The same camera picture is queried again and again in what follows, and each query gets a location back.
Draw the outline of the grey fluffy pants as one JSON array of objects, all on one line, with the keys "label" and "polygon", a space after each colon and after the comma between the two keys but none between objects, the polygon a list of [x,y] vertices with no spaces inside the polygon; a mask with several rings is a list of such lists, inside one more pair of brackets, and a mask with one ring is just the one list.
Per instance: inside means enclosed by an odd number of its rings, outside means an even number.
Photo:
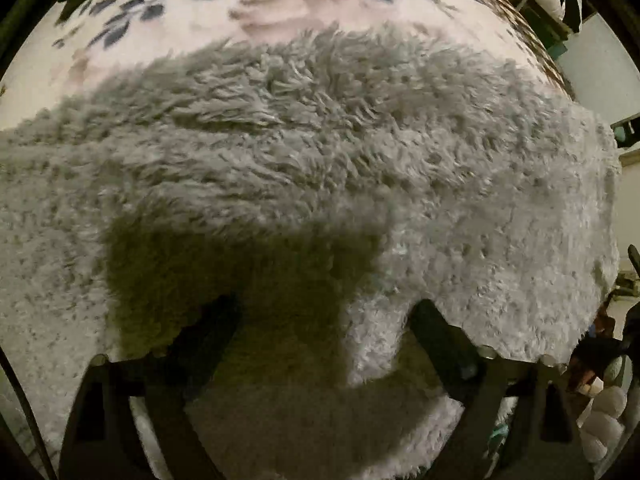
[{"label": "grey fluffy pants", "polygon": [[407,478],[460,405],[406,329],[566,360],[617,273],[608,125],[393,29],[212,44],[1,135],[1,343],[58,452],[89,360],[245,313],[186,404],[230,479]]}]

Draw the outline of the floral bed blanket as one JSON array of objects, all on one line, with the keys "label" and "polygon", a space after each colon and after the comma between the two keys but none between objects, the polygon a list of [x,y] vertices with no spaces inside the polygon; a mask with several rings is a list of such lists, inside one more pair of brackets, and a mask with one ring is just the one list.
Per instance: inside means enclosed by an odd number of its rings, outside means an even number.
[{"label": "floral bed blanket", "polygon": [[1,125],[11,128],[104,79],[215,41],[285,42],[331,26],[393,24],[510,60],[567,88],[509,0],[53,0],[1,70]]}]

